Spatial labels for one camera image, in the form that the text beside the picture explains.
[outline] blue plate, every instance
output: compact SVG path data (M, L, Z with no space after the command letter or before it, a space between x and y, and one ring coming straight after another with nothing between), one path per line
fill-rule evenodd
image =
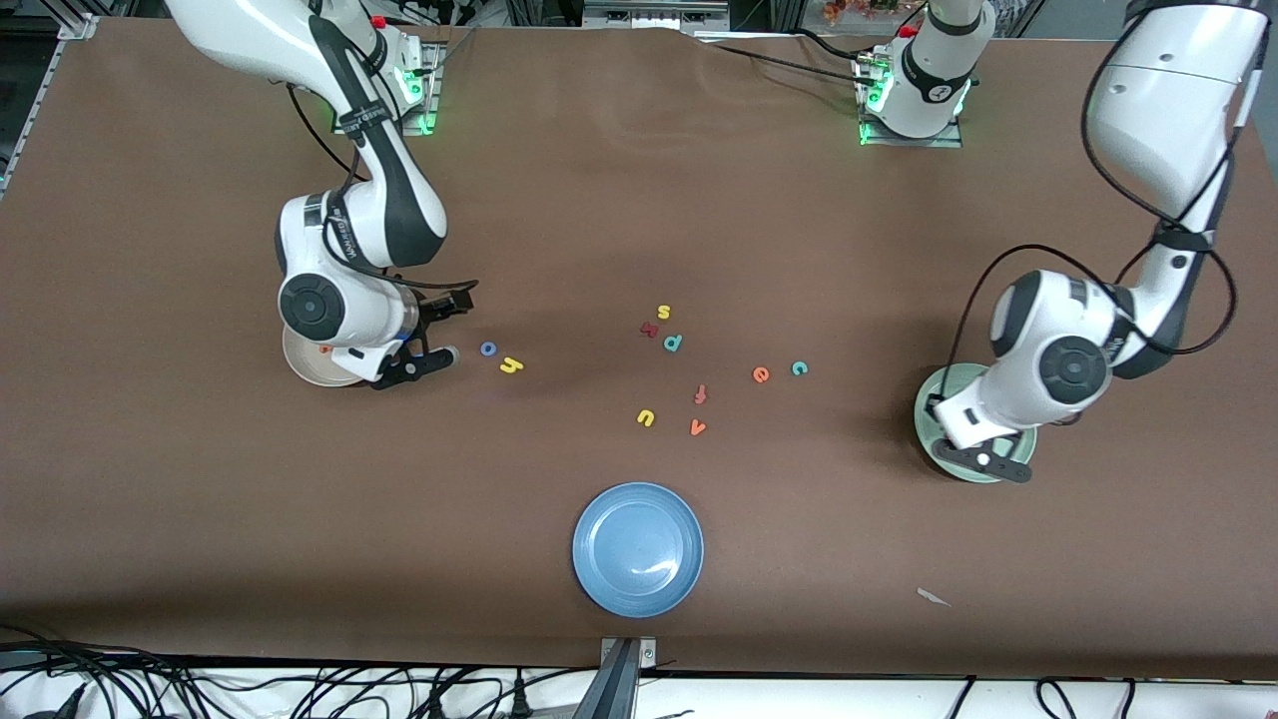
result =
M573 536L573 567L599 607L631 619L674 609L697 585L705 544L677 494L648 483L604 490Z

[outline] white robotic arm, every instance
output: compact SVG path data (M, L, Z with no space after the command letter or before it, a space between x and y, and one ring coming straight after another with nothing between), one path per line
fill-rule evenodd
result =
M950 124L994 36L988 0L932 0L923 11L918 34L875 49L891 57L891 69L865 102L889 130L909 138L932 137Z
M994 307L997 363L932 407L946 435L943 447L929 448L934 456L988 471L965 462L980 453L962 451L1066 420L1112 377L1140 378L1171 361L1228 192L1231 98L1250 69L1236 133L1259 79L1270 19L1246 5L1128 6L1132 24L1089 93L1085 132L1104 165L1135 178L1173 221L1155 227L1131 289L1047 269L1012 284Z
M373 28L358 0L167 4L201 52L231 69L320 95L355 142L369 181L290 199L280 213L275 239L285 276L279 308L291 331L334 347L334 364L377 383L397 365L396 352L424 317L420 296L371 269L429 262L447 232L443 204L397 126L397 111L412 100L397 95L405 89L400 78L415 69L400 63L414 47L420 56L419 41L394 28ZM468 308L465 295L452 310ZM455 358L431 354L428 364L410 359L410 379Z

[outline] table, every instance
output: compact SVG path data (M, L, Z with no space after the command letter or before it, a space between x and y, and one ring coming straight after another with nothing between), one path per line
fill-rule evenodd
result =
M280 352L276 212L343 179L284 89L104 19L0 203L0 610L174 653L564 665L647 635L690 669L1272 677L1278 193L1254 133L1224 340L1045 429L1029 485L947 480L915 447L993 255L1044 241L1111 273L1148 236L1077 139L1104 50L993 42L966 147L924 151L859 146L838 80L674 32L479 31L408 140L451 236L406 272L477 276L478 308L433 329L459 368L374 393ZM996 292L1045 261L996 273L961 359L989 361ZM1222 295L1209 271L1190 337ZM639 332L658 304L676 352ZM652 621L571 573L578 515L625 481L707 536Z

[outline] wire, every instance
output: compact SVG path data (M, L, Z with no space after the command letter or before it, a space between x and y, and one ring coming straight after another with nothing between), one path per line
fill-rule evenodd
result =
M296 86L290 82L288 84L288 87L289 87L289 100L293 101L293 109L298 111L298 117L300 117L302 119L302 124L304 124L307 126L307 132L309 132L311 137L313 137L314 140L320 143L320 147L323 148L325 155L328 155L328 157L332 157L332 161L337 162L339 167L341 167L343 170L346 170L349 172L350 171L350 165L348 165L341 157L337 156L336 152L332 151L331 147L328 147L328 143L325 142L322 137L320 137L320 133L316 132L314 125L311 124L311 119L307 117L307 114L302 111L302 103L298 102ZM368 178L360 176L359 174L355 174L355 179L358 179L359 181L366 181Z
M353 678L358 677L359 674L367 672L367 669L360 669L360 668L339 669L339 670L334 672L332 676L336 677L337 674L341 674L343 672L349 672L349 674L346 674L345 678L353 679ZM311 691L307 692L307 696L302 697L302 701L299 701L298 705L293 709L293 714L289 715L289 719L305 719L305 718L308 718L311 715L311 713L314 710L314 708L320 705L320 701L323 700L323 697L328 696L330 693L332 693L334 691L336 691L337 687L341 686L341 682L334 682L334 683L330 683L327 687L325 687L323 691L317 691L320 688L320 686L321 686L318 679L320 679L320 677L322 674L323 674L323 669L321 669L320 672L316 673L316 685L313 687L311 687Z
M533 678L533 679L527 679L524 682L524 688L528 688L528 687L530 687L533 685L538 685L541 682L555 679L557 677L562 677L564 674L571 674L574 672L593 672L593 670L596 670L596 669L594 668L558 669L556 672L551 672L548 674L542 674L541 677L537 677L537 678ZM507 696L510 696L512 693L515 693L515 690L507 690L505 692L501 692L500 695L497 695L496 697L493 697L491 701L488 701L488 704L484 704L479 709L475 709L473 713L470 713L470 715L466 716L466 719L479 719L479 715L483 714L483 711L486 709L488 709L488 708L496 709L498 705L501 705L501 700L506 699Z
M1229 158L1233 156L1233 146L1237 143L1238 137L1241 137L1241 134L1242 134L1242 126L1243 126L1242 123L1246 121L1246 116L1241 116L1241 117L1237 117L1235 120L1236 124L1233 126L1232 135L1229 137L1229 140L1226 144L1224 151L1220 153L1219 160L1217 160L1215 167L1212 170L1212 174L1208 175L1206 180L1203 181L1203 185L1194 194L1194 198L1189 203L1185 204L1185 207L1181 209L1180 216L1176 216L1176 217L1173 217L1169 213L1159 209L1158 207L1155 207L1154 204L1151 204L1150 202L1145 201L1144 198L1141 198L1140 195L1137 195L1135 192L1132 192L1131 189L1128 189L1121 181L1118 181L1118 179L1114 178L1113 174L1111 174L1109 170L1105 169L1104 165L1100 163L1100 158L1097 156L1095 147L1091 144L1091 134L1088 130L1088 109L1091 106L1091 97L1095 95L1097 86L1100 83L1100 74L1104 72L1104 69L1107 66L1109 66L1109 63L1113 60L1114 55L1122 47L1123 42L1126 42L1126 40L1128 37L1131 37L1131 34L1134 32L1136 32L1136 28L1139 28L1141 26L1141 23L1145 22L1146 17L1148 17L1148 13L1141 14L1136 19L1136 22L1128 24L1127 28L1123 29L1122 34L1118 36L1118 40L1113 43L1113 46L1109 47L1109 51L1105 52L1104 59L1100 61L1099 65L1097 65L1097 70L1094 73L1091 73L1091 79L1088 82L1088 91L1082 96L1082 112L1081 112L1081 115L1079 117L1079 134L1082 138L1082 149L1088 155L1088 161L1091 162L1091 166L1105 180L1105 183L1109 184L1109 186L1114 188L1114 190L1117 190L1120 194L1122 194L1123 197L1126 197L1128 201L1131 201L1132 203L1135 203L1141 209L1145 209L1150 215L1154 215L1155 217L1163 220L1164 222L1167 222L1172 227L1182 230L1182 231L1190 231L1182 223L1183 220L1185 220L1185 216L1190 212L1190 209L1192 209L1192 207L1197 203L1197 201L1203 198L1203 194L1215 181L1217 175L1224 167L1226 162L1228 162ZM1269 45L1269 32L1266 29L1265 34L1261 37L1260 47L1258 49L1258 52L1256 52L1256 59L1254 61L1254 68L1252 68L1251 77L1249 78L1249 83L1259 82L1259 70L1260 70L1260 66L1261 66L1261 64L1264 61L1264 55L1265 55L1265 50L1266 50L1268 45Z
M766 0L759 0L758 3L755 3L754 6L750 8L750 11L746 13L744 18L741 18L741 22L736 23L736 27L732 28L732 32L736 32L736 31L741 29L743 27L745 27L745 23L750 22L750 18L753 18L754 14L759 11L759 8L763 6L764 1Z
M313 682L316 682L316 677L311 676L311 674L291 676L291 677L275 677L272 679L266 679L263 682L258 682L256 685L248 685L248 686L230 685L230 683L226 683L222 679L217 679L217 678L213 678L213 677L192 677L192 681L204 682L204 683L212 685L212 686L217 687L219 690L221 690L224 692L252 692L252 691L258 691L258 690L262 690L262 688L266 688L266 687L270 687L270 686L273 686L273 685L285 683L285 682L312 682L313 683ZM470 685L470 683L479 683L479 682L488 682L488 681L493 681L493 679L463 679L463 681L460 681L458 683L459 685ZM414 678L414 677L409 676L409 677L406 677L404 679L394 681L394 682L392 681L387 681L387 679L372 679L372 681L367 681L367 682L366 681L358 681L358 679L346 679L346 681L340 681L339 682L339 681L334 681L334 679L328 679L328 678L321 678L320 683L323 683L323 685L337 683L337 685L343 685L343 686L346 686L346 687L367 687L369 685L377 685L377 686L405 686L405 685L409 685L409 686L412 686L412 685L431 685L431 683L435 683L435 679Z
M950 710L948 719L958 719L958 711L962 709L962 702L967 699L967 692L976 683L975 674L967 674L967 683L964 685L962 691L958 692L958 699L955 700L953 709Z
M790 34L801 34L801 36L812 40L817 45L819 45L820 49L824 50L826 52L829 52L831 55L833 55L836 57L842 57L845 60L855 60L859 54L865 52L865 50L858 50L855 52L849 52L847 50L840 50L838 47L835 47L833 45L826 42L824 37L822 37L822 36L817 34L815 32L813 32L813 31L810 31L808 28L804 28L804 27L796 27L796 28L790 29L787 32Z
M332 714L330 714L328 719L339 719L340 716L344 716L346 714L346 711L349 711L351 708L358 706L360 704L364 704L366 701L380 701L380 702L382 702L382 708L386 709L386 719L391 719L391 702L386 701L386 697L378 696L378 695L366 696L366 697L363 697L363 699L360 699L358 701L346 702L340 710L334 711Z
M179 701L183 702L183 706L187 708L188 713L192 714L193 716L197 715L196 714L196 709L194 709L194 706L197 706L197 705L202 709L203 715L208 716L208 706L204 702L208 702L208 705L213 706L213 709L216 709L222 715L230 716L221 706L219 706L207 695L204 695L198 687L196 687L193 682L192 682L190 686L187 686L185 682L187 681L193 681L194 679L194 674L190 673L189 668L181 667L180 664L178 664L178 663L175 663L173 660L161 658L158 655L151 654L151 653L141 650L141 649L134 649L134 647L128 647L128 646L92 645L92 644L83 644L83 642L74 642L74 641L60 641L58 644L61 645L61 646L73 647L73 649L77 649L77 650L81 650L81 651L93 651L95 654L101 654L101 651L114 651L114 653L134 654L134 655L138 655L138 656L146 659L147 662L151 662L151 663L153 663L153 664L156 664L158 667L167 668L169 672L171 672L173 674L166 676L164 672L158 672L160 676L164 677L169 682L169 686L165 687L164 692L160 692L158 695L155 693L155 685L151 683L151 674L155 673L155 672L150 670L151 668L144 667L144 665L141 668L141 670L144 673L144 676L147 678L147 685L151 688L152 695L156 696L157 709L160 709L161 711L162 711L162 708L160 708L158 704L161 701L162 695L167 693L169 690L176 687L176 690L178 690L176 693L178 693ZM104 662L107 662L107 663L110 663L112 665L119 667L119 658L116 658L116 656L104 656L102 659L104 659ZM188 692L193 692L194 693L196 705L192 705L190 697L188 696Z
M964 304L962 314L958 318L958 327L955 329L953 344L950 345L950 358L946 359L946 368L941 373L941 387L937 390L937 395L939 395L942 400L948 400L946 397L946 386L950 381L950 368L953 367L955 358L958 355L958 342L962 340L964 326L967 323L967 314L971 312L971 307L976 301L976 294L980 291L980 287L984 286L985 280L989 277L989 273L993 272L994 267L1002 263L1003 259L1019 252L1026 252L1030 249L1047 252L1048 254L1052 254L1058 259L1062 259L1063 262L1068 263L1074 268L1086 275L1089 280L1095 282L1095 285L1100 289L1100 291L1103 291L1105 296L1108 296L1109 300L1113 301L1116 308L1122 307L1122 301L1120 301L1118 295L1114 292L1113 287L1107 281L1100 278L1099 275L1093 272L1091 268L1084 264L1082 262L1075 259L1070 254L1054 246L1029 243L1029 244L1017 244L1011 249L1003 250L1003 253L1001 253L998 257L994 257L993 262L985 266L985 271L980 273L980 278L976 280L976 286L971 289L971 294L967 295L967 301ZM1229 324L1233 322L1233 315L1237 312L1238 307L1238 286L1233 278L1233 272L1229 271L1228 264L1226 264L1224 259L1219 255L1219 253L1217 253L1215 249L1209 249L1206 254L1215 262L1217 267L1220 268L1220 273L1222 276L1224 276L1226 287L1228 290L1228 307L1226 308L1224 317L1220 319L1220 323L1217 326L1215 331L1213 331L1212 335L1208 336L1205 340L1195 344L1194 346L1180 349L1180 347L1171 347L1159 341L1155 341L1148 333L1145 333L1145 329L1136 326L1136 322L1132 317L1126 317L1126 312L1123 312L1123 315L1130 322L1128 326L1131 327L1131 332L1139 336L1145 342L1146 346L1157 351L1160 351L1163 354L1169 354L1173 356L1181 354L1194 354L1195 351L1201 351L1208 346L1212 346L1213 344L1217 342L1217 340L1224 336L1226 331L1228 331Z
M381 687L382 686L381 682L383 682L386 679L390 679L391 677L395 677L396 674L408 674L408 672L409 670L408 670L406 667L401 667L399 669L395 669L394 672L389 672L387 674L385 674L377 682L369 682L368 686L366 686L364 688L359 690L355 693L355 696L350 697L346 701L346 704L343 704L337 709L334 709L332 713L328 714L328 719L337 719L339 716L341 716L343 714L345 714L348 710L350 710L350 708L357 706L357 705L359 705L359 704L362 704L364 701L369 701L372 699L382 699L380 696L372 696L372 697L369 697L368 692L373 691L374 688ZM391 713L390 704L386 704L386 715L390 716L390 713Z
M341 186L335 190L334 197L328 201L328 207L332 207L335 202L340 202L346 195L346 190L350 189L351 179L354 178L355 169L358 167L359 167L359 153L357 152L354 160L351 160L350 162L350 171L346 174L346 181L344 181ZM367 267L353 264L345 257L337 254L337 252L332 248L332 243L328 241L328 227L331 226L335 226L332 213L326 211L323 217L323 236L322 236L323 246L325 249L328 250L328 255L332 257L335 262L337 262L343 267L346 267L348 269L359 272L362 275L377 280L389 281L391 284L397 284L403 286L412 286L417 289L443 289L443 290L455 289L459 291L469 291L479 285L479 280L464 280L459 282L443 282L443 284L418 282L413 280L405 280L404 277L400 277L397 275L383 275L381 272L374 272Z
M1123 679L1123 683L1127 685L1127 691L1123 692L1122 706L1118 709L1118 719L1127 719L1127 714L1131 711L1131 702L1136 699L1136 679L1128 677ZM1034 699L1038 700L1039 706L1048 716L1052 719L1062 719L1054 711L1048 709L1047 699L1043 696L1043 687L1052 687L1056 690L1057 696L1061 697L1061 702L1065 704L1065 710L1070 714L1070 719L1077 719L1077 715L1074 713L1074 705L1070 704L1070 697L1065 696L1065 690L1061 688L1061 685L1056 683L1056 679L1044 677L1034 683Z
M576 19L576 13L573 8L573 0L558 0L557 5L560 15L564 18L564 24L581 27L581 22Z
M51 640L47 640L43 636L37 635L36 632L32 632L29 630L23 630L20 627L14 627L12 624L3 624L3 623L0 623L0 630L5 630L5 631L9 631L9 632L15 632L15 633L19 633L19 635L26 635L26 636L36 640L37 644L47 647L49 650L52 650L54 654L64 656L68 660L70 660L72 663L74 663L77 667L79 667L84 673L87 673L93 679L93 683L97 685L97 688L101 690L101 692L102 692L102 700L106 702L107 715L111 719L116 718L115 704L111 701L111 695L110 695L110 692L106 691L106 685L102 683L101 677L92 668L91 664L86 663L84 660L82 660L81 658L78 658L75 655L72 655L69 653L64 651L61 647L59 647L58 645L55 645Z
M1136 700L1136 679L1127 677L1123 679L1127 685L1127 693L1122 700L1122 709L1118 710L1118 719L1127 719L1127 713L1131 711L1131 702Z
M466 42L470 42L470 38L474 37L474 34L475 34L474 28L468 29L466 31L466 36L463 37L461 40L459 40L458 43L452 46L452 50L449 50L447 52L445 52L443 54L443 59L440 60L440 64L435 65L433 68L431 68L429 72L432 72L432 73L433 72L438 72L440 68L442 68L445 65L445 63L447 63L449 60L451 60L454 55L456 55L458 52L460 52L461 49L466 46Z
M1043 711L1052 719L1062 719L1056 711L1052 711L1047 706L1047 700L1043 697L1043 687L1052 687L1056 690L1057 696L1061 697L1061 702L1065 704L1065 710L1070 713L1070 719L1079 719L1079 715L1074 713L1074 705L1070 704L1070 697L1065 696L1065 690L1061 685L1056 683L1056 679L1043 678L1034 683L1034 699L1039 701L1039 706Z
M9 693L9 690L17 687L18 685L26 682L27 679L35 677L36 674L38 674L38 673L41 673L43 670L45 670L45 667L36 667L35 669L31 669L29 672L27 672L22 677L18 677L10 685L8 685L3 690L0 690L0 696L4 696L6 693Z
M400 13L403 13L404 17L406 17L409 19L415 19L418 23L423 23L423 24L427 24L427 26L438 26L440 24L437 20L431 19L422 10L418 10L417 8L409 8L408 6L408 0L399 0L397 5L399 5L399 9L400 9Z
M459 672L454 672L449 678L440 682L440 677L443 676L443 669L435 673L436 686L431 690L431 693L426 697L417 709L409 713L408 719L422 719L427 716L433 706L443 701L443 695L451 690L454 686L459 685L465 677L478 672L478 667L466 667Z
M838 79L846 79L847 82L856 83L856 84L873 84L873 82L874 82L870 78L860 78L860 77L852 77L852 75L843 74L843 73L835 73L835 72L831 72L831 70L823 70L820 68L813 68L810 65L803 65L803 64L799 64L799 63L791 63L790 60L782 60L780 57L772 57L772 56L768 56L768 55L760 55L758 52L750 52L749 50L739 50L736 47L728 47L728 46L721 45L721 43L714 43L714 47L718 47L720 50L722 50L725 52L732 52L735 55L744 55L746 57L754 57L755 60L763 60L764 63L773 63L776 65L785 65L787 68L794 68L796 70L804 70L804 72L818 74L818 75L826 75L826 77L832 77L832 78L838 78Z
M1140 250L1132 254L1131 259L1127 259L1127 263L1123 264L1121 269L1118 269L1118 276L1114 277L1113 284L1122 284L1123 277L1127 276L1127 271L1135 267L1136 262L1140 262L1141 257L1149 254L1149 250L1154 248L1154 244L1155 244L1154 239L1150 238L1150 240L1145 243L1145 246L1141 246Z

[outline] green plate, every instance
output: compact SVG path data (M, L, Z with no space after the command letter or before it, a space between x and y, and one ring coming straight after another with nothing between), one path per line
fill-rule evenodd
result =
M962 392L967 386L973 383L976 378L984 373L987 368L984 365L976 365L974 363L958 363L950 368L950 379L946 382L946 398L951 398L960 392ZM983 485L1002 481L998 478L992 478L989 475L978 473L975 470L969 470L955 465L953 462L946 462L943 460L937 460L937 456L932 453L932 446L941 438L946 437L944 430L941 425L928 415L928 397L934 395L941 390L941 374L944 373L944 368L937 370L932 374L919 395L914 398L914 430L919 434L919 442L923 443L923 451L928 453L928 457L937 464L946 473L964 480L966 483L979 483ZM1021 438L1020 444L1015 446L1015 452L1012 451L1013 443L1006 438L998 438L994 441L994 455L1007 457L1012 461L1020 462L1022 465L1029 465L1030 457L1034 457L1034 447L1038 446L1038 428L1033 430L1026 430Z

